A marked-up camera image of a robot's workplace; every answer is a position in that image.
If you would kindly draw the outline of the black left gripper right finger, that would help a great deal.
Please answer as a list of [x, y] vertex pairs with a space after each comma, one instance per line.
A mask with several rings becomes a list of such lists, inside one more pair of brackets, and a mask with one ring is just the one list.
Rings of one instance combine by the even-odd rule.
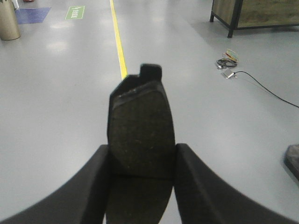
[[174, 190], [184, 224], [294, 224], [221, 179], [185, 143], [179, 143]]

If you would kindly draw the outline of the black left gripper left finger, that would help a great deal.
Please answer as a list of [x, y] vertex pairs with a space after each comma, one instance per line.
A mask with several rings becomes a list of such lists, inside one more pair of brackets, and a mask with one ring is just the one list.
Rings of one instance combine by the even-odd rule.
[[100, 224], [110, 188], [110, 159], [101, 145], [89, 161], [55, 192], [2, 221], [4, 224]]

